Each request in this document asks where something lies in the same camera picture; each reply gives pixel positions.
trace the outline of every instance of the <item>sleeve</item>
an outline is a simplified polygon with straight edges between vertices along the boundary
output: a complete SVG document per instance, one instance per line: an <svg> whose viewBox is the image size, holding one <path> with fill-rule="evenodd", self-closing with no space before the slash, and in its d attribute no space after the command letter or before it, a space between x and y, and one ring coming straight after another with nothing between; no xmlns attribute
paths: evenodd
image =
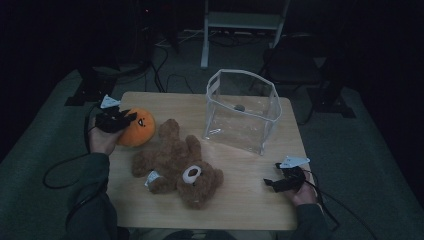
<svg viewBox="0 0 424 240"><path fill-rule="evenodd" d="M85 157L83 173L68 199L67 239L117 239L117 215L106 194L109 157L92 153Z"/></svg>
<svg viewBox="0 0 424 240"><path fill-rule="evenodd" d="M330 240L331 231L321 208L317 204L303 204L296 208L297 229L291 236L291 240Z"/></svg>

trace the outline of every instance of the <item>teddy bear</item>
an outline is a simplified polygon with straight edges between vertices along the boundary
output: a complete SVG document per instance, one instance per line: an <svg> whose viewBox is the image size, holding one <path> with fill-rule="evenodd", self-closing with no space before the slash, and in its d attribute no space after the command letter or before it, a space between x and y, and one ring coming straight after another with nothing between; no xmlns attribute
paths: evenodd
<svg viewBox="0 0 424 240"><path fill-rule="evenodd" d="M134 177L149 174L145 185L150 192L167 193L177 189L189 207L200 209L222 185L224 174L202 161L196 136L188 135L181 140L179 132L175 119L161 124L157 149L138 152L133 158L132 174Z"/></svg>

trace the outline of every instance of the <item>chair leg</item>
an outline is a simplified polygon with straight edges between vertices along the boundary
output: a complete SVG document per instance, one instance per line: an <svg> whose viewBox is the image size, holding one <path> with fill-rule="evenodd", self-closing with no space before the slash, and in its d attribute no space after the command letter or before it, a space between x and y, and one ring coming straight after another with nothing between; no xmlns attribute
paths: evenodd
<svg viewBox="0 0 424 240"><path fill-rule="evenodd" d="M306 117L306 119L303 122L297 122L298 125L305 125L309 122L309 120L312 117L312 114L314 113L315 110L315 106L317 106L318 104L320 104L320 101L322 99L322 93L324 92L324 81L321 81L320 85L319 85L319 90L318 90L318 94L315 96L315 99L312 100L312 106L311 109L309 110L308 116Z"/></svg>

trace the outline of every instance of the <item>clear plastic bag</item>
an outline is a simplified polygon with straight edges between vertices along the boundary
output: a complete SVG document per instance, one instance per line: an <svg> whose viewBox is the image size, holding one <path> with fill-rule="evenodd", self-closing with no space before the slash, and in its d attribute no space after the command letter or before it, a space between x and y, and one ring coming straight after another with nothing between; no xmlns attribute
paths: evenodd
<svg viewBox="0 0 424 240"><path fill-rule="evenodd" d="M273 83L251 72L221 69L209 80L206 99L204 139L264 154L282 114Z"/></svg>

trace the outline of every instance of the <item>wooden table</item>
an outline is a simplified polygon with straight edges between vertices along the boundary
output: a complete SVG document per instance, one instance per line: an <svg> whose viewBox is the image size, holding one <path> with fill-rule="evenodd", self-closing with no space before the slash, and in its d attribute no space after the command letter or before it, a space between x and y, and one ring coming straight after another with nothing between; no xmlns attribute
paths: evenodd
<svg viewBox="0 0 424 240"><path fill-rule="evenodd" d="M246 150L202 139L205 129L205 95L127 92L121 110L148 109L157 125L169 118L180 124L180 137L194 134L202 144L204 161L224 172L224 183L203 210L186 207L177 191L152 194L144 186L146 177L134 178L131 160L141 148L149 148L157 136L138 148L117 146L111 155L108 194L123 227L290 230L296 228L293 206L282 193L275 193L263 179L280 180L275 168L287 155L306 157L291 104L281 98L283 115L259 156Z"/></svg>

